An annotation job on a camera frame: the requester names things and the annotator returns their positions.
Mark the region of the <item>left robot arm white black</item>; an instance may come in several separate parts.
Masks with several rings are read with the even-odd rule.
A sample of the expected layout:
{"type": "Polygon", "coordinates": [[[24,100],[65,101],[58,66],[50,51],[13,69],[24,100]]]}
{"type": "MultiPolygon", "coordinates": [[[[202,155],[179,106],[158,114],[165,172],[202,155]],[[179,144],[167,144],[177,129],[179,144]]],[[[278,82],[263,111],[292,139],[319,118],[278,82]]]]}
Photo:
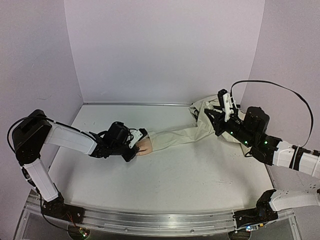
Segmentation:
{"type": "Polygon", "coordinates": [[[36,109],[9,127],[6,140],[25,179],[46,202],[49,212],[61,219],[67,215],[68,208],[42,162],[44,145],[59,146],[97,159],[121,156],[130,162],[139,152],[137,143],[146,136],[144,128],[128,128],[120,121],[99,133],[85,132],[54,121],[36,109]]]}

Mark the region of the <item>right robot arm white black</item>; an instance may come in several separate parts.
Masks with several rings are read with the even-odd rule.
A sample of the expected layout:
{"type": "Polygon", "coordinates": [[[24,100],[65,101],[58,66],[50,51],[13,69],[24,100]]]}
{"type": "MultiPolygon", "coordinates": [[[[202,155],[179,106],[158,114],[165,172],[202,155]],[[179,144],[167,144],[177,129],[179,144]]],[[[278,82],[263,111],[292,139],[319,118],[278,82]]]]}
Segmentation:
{"type": "MultiPolygon", "coordinates": [[[[244,119],[231,114],[225,119],[226,113],[218,109],[205,109],[217,136],[226,133],[234,137],[244,147],[249,148],[248,154],[259,162],[277,167],[285,167],[302,172],[314,178],[320,176],[320,153],[304,147],[290,144],[281,138],[266,134],[270,117],[260,108],[251,106],[247,109],[244,119]]],[[[271,189],[265,191],[257,200],[255,207],[234,212],[236,228],[250,231],[253,227],[264,225],[278,219],[278,212],[290,208],[319,206],[320,193],[306,191],[290,191],[271,189]]]]}

